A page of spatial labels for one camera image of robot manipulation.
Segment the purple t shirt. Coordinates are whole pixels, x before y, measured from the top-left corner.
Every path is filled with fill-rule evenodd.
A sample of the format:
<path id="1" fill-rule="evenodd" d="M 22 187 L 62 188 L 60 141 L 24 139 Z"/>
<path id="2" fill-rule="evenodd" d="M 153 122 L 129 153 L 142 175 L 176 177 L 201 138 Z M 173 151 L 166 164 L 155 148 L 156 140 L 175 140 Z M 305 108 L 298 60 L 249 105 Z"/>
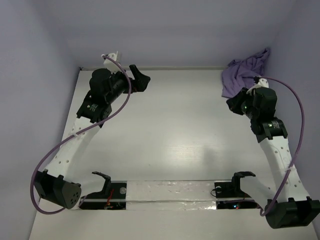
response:
<path id="1" fill-rule="evenodd" d="M 245 59 L 233 59 L 221 73 L 221 96 L 233 98 L 242 88 L 251 88 L 253 78 L 264 74 L 270 53 L 267 47 Z"/>

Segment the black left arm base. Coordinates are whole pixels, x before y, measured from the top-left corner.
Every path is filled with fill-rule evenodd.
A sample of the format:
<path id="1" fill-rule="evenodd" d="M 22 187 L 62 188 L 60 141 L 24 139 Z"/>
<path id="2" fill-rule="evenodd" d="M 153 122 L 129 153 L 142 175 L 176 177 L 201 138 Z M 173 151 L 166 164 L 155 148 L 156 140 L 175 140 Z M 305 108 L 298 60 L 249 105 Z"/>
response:
<path id="1" fill-rule="evenodd" d="M 126 181 L 112 181 L 109 175 L 93 171 L 92 174 L 104 179 L 102 190 L 81 197 L 78 207 L 81 210 L 126 210 Z"/>

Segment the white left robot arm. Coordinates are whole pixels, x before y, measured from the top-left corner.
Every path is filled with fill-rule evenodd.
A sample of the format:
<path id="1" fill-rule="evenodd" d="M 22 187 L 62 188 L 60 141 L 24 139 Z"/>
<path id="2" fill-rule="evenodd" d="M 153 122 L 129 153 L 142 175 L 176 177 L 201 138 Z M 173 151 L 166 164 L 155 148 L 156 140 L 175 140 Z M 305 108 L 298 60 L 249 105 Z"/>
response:
<path id="1" fill-rule="evenodd" d="M 144 92 L 151 78 L 132 64 L 132 77 L 125 71 L 111 72 L 99 68 L 92 72 L 89 91 L 76 112 L 76 119 L 68 137 L 54 148 L 56 155 L 40 171 L 32 174 L 30 189 L 41 199 L 65 209 L 72 209 L 81 199 L 81 184 L 72 181 L 72 167 L 85 152 L 92 138 L 113 115 L 112 103 L 122 94 Z"/>

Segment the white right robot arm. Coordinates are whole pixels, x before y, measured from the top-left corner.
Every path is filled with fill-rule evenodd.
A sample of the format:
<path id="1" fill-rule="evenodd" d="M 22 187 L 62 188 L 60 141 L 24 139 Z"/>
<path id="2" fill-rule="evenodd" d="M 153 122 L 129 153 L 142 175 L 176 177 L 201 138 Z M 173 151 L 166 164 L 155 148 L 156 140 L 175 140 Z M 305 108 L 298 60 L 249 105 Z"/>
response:
<path id="1" fill-rule="evenodd" d="M 236 172 L 230 183 L 235 196 L 248 195 L 273 229 L 308 226 L 320 213 L 297 173 L 286 127 L 275 117 L 277 95 L 268 87 L 242 88 L 227 100 L 229 109 L 250 120 L 250 127 L 268 161 L 276 192 L 249 171 Z"/>

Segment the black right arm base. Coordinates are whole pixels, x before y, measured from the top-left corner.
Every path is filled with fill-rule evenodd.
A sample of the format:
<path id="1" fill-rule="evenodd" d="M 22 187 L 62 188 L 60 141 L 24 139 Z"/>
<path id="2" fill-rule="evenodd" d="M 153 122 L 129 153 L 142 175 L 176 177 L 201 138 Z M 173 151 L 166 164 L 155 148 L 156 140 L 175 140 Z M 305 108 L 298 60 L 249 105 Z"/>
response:
<path id="1" fill-rule="evenodd" d="M 217 210 L 258 209 L 259 205 L 241 190 L 241 178 L 256 177 L 250 171 L 240 171 L 233 174 L 231 180 L 218 181 L 210 194 L 216 199 Z"/>

